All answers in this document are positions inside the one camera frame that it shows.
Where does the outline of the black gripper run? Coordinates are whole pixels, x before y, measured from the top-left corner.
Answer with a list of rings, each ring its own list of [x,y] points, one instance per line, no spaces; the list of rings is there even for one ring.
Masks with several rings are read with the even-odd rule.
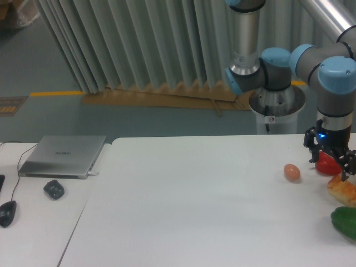
[[[342,130],[329,130],[323,127],[324,120],[318,119],[316,126],[306,130],[304,147],[311,154],[310,163],[319,161],[320,151],[331,156],[342,169],[342,181],[347,181],[350,175],[355,175],[355,150],[350,150],[351,126]]]

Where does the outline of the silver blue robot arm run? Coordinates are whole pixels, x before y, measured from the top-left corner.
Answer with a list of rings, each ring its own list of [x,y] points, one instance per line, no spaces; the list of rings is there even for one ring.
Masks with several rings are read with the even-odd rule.
[[[291,122],[305,104],[303,92],[291,85],[296,75],[318,96],[316,124],[304,135],[311,162],[324,152],[340,166],[342,180],[347,180],[355,174],[355,151],[348,147],[355,105],[355,18],[337,1],[302,1],[333,45],[303,44],[292,52],[273,47],[258,53],[259,15],[265,2],[227,4],[234,12],[235,33],[226,78],[233,93],[251,92],[249,105],[258,132],[295,131]]]

